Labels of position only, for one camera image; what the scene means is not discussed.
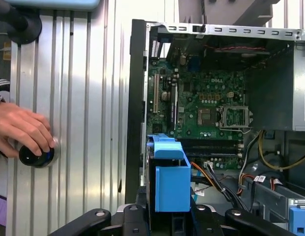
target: green circuit board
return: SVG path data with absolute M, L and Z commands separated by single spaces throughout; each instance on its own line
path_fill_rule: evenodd
M 169 128 L 169 78 L 177 73 L 177 117 L 175 129 Z M 197 140 L 238 140 L 241 132 L 220 130 L 220 106 L 243 106 L 243 72 L 202 71 L 189 72 L 185 67 L 175 69 L 160 60 L 148 69 L 147 134 L 165 133 L 169 137 Z M 243 123 L 242 110 L 226 114 L 227 125 Z M 238 157 L 207 158 L 214 169 L 239 169 Z

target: corrugated metal wall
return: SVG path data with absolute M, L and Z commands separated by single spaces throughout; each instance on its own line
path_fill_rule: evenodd
M 11 100 L 50 119 L 58 160 L 45 169 L 9 160 L 7 236 L 45 236 L 123 204 L 131 19 L 177 22 L 178 3 L 103 0 L 92 14 L 41 15 L 39 42 L 13 45 Z M 305 29 L 305 0 L 279 2 L 269 25 Z

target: hand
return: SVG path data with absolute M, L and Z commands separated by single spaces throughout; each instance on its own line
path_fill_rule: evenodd
M 18 157 L 9 144 L 12 138 L 40 156 L 42 149 L 48 152 L 55 143 L 50 134 L 49 122 L 44 116 L 22 109 L 13 103 L 0 103 L 0 151 L 7 157 Z

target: motherboard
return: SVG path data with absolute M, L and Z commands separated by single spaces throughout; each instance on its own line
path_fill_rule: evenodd
M 214 168 L 241 167 L 243 132 L 247 127 L 244 73 L 174 68 L 165 60 L 148 70 L 147 134 L 178 139 L 189 159 Z

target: black knob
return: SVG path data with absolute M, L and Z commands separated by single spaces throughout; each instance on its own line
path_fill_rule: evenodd
M 8 23 L 7 35 L 18 44 L 28 44 L 41 34 L 42 22 L 39 14 L 32 9 L 16 9 L 0 0 L 0 21 Z
M 19 159 L 26 166 L 33 166 L 36 168 L 43 168 L 49 165 L 54 158 L 54 148 L 51 148 L 49 152 L 41 150 L 42 155 L 36 156 L 26 146 L 22 146 L 19 150 Z

